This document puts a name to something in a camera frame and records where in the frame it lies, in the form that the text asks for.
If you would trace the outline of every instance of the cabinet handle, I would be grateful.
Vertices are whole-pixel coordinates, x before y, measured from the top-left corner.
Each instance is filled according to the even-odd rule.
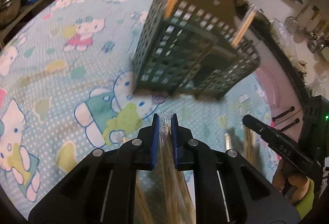
[[[284,132],[285,130],[291,128],[292,126],[296,125],[299,123],[299,118],[296,118],[295,121],[293,121],[291,124],[286,125],[285,127],[283,127],[282,129],[280,129],[281,132]]]
[[[294,110],[295,110],[295,107],[294,106],[291,106],[287,111],[279,114],[278,116],[272,117],[272,121],[274,122],[275,120],[277,120],[277,119],[279,119],[281,117],[284,117],[286,114],[288,114],[288,113],[290,113],[290,112],[292,112]]]

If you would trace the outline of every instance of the table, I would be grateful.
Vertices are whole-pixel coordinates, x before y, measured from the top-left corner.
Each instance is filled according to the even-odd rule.
[[[266,95],[252,74],[223,99],[138,90],[131,59],[151,0],[56,0],[0,56],[0,184],[24,217],[94,148],[118,148],[153,113],[171,109],[181,126],[215,150],[224,133],[242,152],[242,117],[270,122]],[[257,138],[259,169],[271,181],[277,156]],[[140,173],[151,200],[158,176]],[[191,172],[186,172],[188,182]]]

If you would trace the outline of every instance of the tablecloth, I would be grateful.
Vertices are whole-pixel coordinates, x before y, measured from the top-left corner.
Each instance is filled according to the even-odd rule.
[[[133,94],[131,60],[151,2],[56,0],[1,52],[0,184],[24,217],[92,149],[118,148],[123,136],[134,138],[151,125],[154,113],[171,108],[181,126],[221,151],[227,131],[242,151],[244,114],[269,124],[266,95],[254,74],[220,101]],[[260,169],[271,181],[277,157],[257,140]],[[185,173],[187,181],[191,175]],[[164,209],[148,192],[158,177],[140,178],[160,216]]]

